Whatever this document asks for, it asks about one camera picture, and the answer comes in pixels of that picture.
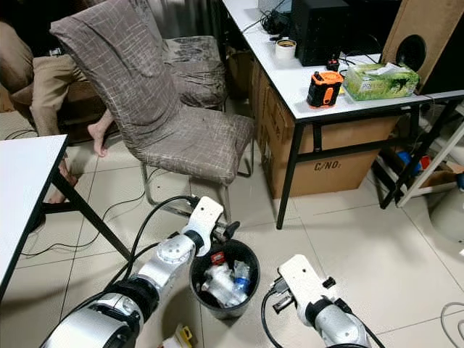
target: black container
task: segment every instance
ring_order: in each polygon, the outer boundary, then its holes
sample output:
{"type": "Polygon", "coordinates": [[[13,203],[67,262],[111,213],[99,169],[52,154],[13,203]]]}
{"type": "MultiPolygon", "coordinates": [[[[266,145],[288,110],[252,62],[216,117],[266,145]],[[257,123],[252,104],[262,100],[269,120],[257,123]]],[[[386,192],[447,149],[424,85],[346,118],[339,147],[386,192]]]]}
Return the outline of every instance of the black container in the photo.
{"type": "Polygon", "coordinates": [[[190,266],[191,290],[199,302],[210,310],[217,319],[237,318],[244,314],[248,307],[249,300],[256,292],[259,283],[260,263],[258,262],[256,255],[246,244],[233,239],[225,244],[213,244],[210,252],[203,257],[195,258],[190,266]],[[221,308],[213,295],[201,290],[202,284],[206,281],[204,272],[211,266],[211,255],[216,252],[224,252],[225,259],[227,260],[229,268],[232,270],[233,262],[235,260],[245,262],[250,268],[250,283],[247,294],[248,298],[235,307],[221,308]]]}

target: tape roll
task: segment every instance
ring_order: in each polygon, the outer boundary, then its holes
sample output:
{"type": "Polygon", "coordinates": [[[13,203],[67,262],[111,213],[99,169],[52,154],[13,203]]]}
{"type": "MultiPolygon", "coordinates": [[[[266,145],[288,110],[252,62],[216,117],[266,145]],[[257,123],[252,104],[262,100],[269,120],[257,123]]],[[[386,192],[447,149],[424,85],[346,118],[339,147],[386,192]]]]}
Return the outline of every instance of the tape roll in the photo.
{"type": "Polygon", "coordinates": [[[297,43],[288,38],[282,38],[275,43],[275,56],[279,60],[290,60],[295,57],[297,43]]]}

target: desk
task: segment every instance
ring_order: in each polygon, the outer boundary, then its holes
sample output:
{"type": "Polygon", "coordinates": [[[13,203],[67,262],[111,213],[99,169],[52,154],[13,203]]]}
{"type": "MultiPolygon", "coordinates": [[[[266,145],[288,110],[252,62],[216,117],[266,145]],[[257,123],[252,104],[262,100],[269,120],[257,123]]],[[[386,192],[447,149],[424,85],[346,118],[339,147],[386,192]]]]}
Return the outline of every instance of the desk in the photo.
{"type": "Polygon", "coordinates": [[[126,258],[124,244],[59,174],[67,136],[0,141],[0,301],[28,234],[43,213],[79,210],[126,258]],[[53,183],[69,203],[42,203],[53,183]]]}
{"type": "MultiPolygon", "coordinates": [[[[232,17],[233,21],[239,30],[245,29],[261,18],[261,12],[257,8],[257,0],[223,0],[225,8],[232,17]]],[[[451,115],[456,106],[464,99],[464,90],[452,91],[431,95],[412,95],[405,98],[395,99],[379,99],[372,101],[355,101],[346,94],[337,99],[336,105],[330,108],[311,109],[306,102],[307,91],[310,87],[310,77],[315,71],[324,71],[325,67],[302,67],[299,60],[294,58],[288,62],[280,62],[275,58],[274,43],[269,41],[268,35],[261,24],[257,23],[252,28],[244,33],[244,39],[248,43],[256,59],[262,65],[264,71],[273,84],[274,89],[282,98],[284,104],[291,111],[295,129],[291,143],[291,151],[289,161],[286,168],[286,177],[283,185],[281,205],[279,207],[277,229],[281,229],[285,216],[286,205],[289,199],[291,182],[294,175],[294,170],[297,163],[319,160],[327,157],[335,157],[344,154],[353,154],[358,152],[372,151],[382,149],[388,146],[404,145],[417,140],[419,106],[422,104],[432,104],[438,102],[448,102],[446,107],[436,121],[430,132],[431,137],[436,136],[441,130],[445,120],[451,115]],[[385,141],[375,141],[367,144],[359,144],[354,146],[346,146],[338,149],[323,150],[323,144],[320,142],[320,127],[333,123],[345,123],[355,120],[365,120],[375,117],[386,117],[392,114],[401,115],[411,114],[411,131],[407,138],[389,139],[385,141]],[[303,130],[305,126],[313,125],[315,136],[315,149],[310,153],[300,154],[299,146],[302,140],[303,130]]],[[[362,62],[369,62],[367,57],[350,57],[350,60],[356,59],[362,62]]],[[[341,65],[340,69],[345,69],[346,65],[341,65]]],[[[431,141],[423,140],[419,152],[425,152],[430,146],[431,141]]],[[[405,168],[404,178],[400,176],[398,182],[395,183],[395,188],[391,188],[391,192],[385,197],[381,203],[384,209],[393,198],[397,198],[399,188],[407,180],[406,176],[410,175],[414,167],[405,168]]]]}

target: green tissue box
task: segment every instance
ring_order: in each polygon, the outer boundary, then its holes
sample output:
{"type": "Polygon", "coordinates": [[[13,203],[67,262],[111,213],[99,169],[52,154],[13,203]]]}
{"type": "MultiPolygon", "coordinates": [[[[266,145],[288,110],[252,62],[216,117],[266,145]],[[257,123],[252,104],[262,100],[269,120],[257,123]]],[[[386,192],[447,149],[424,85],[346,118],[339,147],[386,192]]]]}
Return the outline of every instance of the green tissue box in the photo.
{"type": "Polygon", "coordinates": [[[348,67],[344,87],[356,100],[410,96],[419,75],[409,67],[391,63],[362,64],[348,67]]]}

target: bare foot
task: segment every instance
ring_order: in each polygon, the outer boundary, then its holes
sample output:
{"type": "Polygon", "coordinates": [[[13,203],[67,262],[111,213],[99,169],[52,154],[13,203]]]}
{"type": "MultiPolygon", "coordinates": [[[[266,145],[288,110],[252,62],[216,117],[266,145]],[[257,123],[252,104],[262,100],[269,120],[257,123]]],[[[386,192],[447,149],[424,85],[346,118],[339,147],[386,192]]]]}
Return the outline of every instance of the bare foot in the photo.
{"type": "MultiPolygon", "coordinates": [[[[65,176],[65,179],[68,183],[71,184],[72,187],[75,186],[76,183],[78,183],[78,179],[71,174],[68,174],[65,176]]],[[[56,204],[56,203],[63,203],[65,201],[66,197],[64,194],[62,194],[59,190],[56,190],[50,197],[49,203],[56,204]]]]}
{"type": "Polygon", "coordinates": [[[97,123],[87,126],[87,131],[94,139],[94,151],[100,156],[105,157],[108,150],[103,146],[104,132],[97,123]]]}

